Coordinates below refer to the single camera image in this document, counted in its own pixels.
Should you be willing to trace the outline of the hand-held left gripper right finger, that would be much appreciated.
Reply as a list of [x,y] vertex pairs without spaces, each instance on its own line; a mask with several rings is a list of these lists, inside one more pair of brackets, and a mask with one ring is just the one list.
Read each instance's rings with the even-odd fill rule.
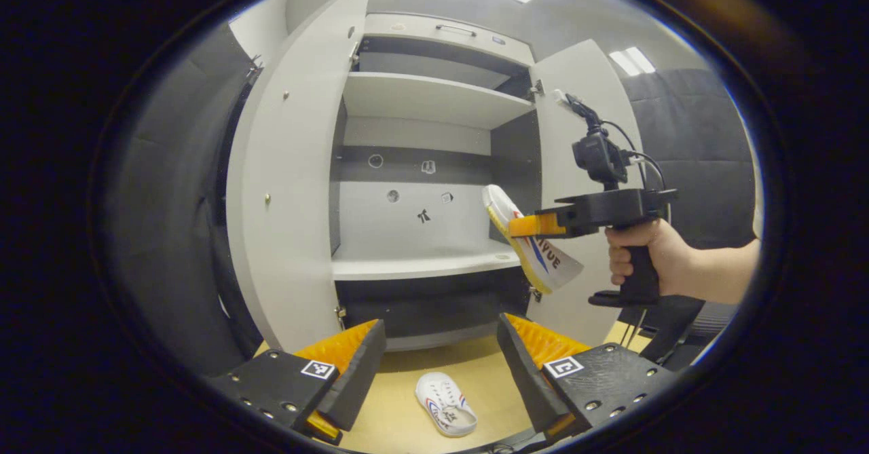
[[589,347],[509,313],[498,343],[535,432],[549,442],[609,424],[676,382],[676,374],[617,343]]

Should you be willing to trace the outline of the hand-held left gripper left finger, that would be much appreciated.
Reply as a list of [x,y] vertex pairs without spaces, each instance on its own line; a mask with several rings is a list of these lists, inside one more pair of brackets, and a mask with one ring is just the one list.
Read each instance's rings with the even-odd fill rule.
[[386,347],[385,323],[373,319],[295,353],[267,349],[207,381],[282,432],[337,446],[356,423]]

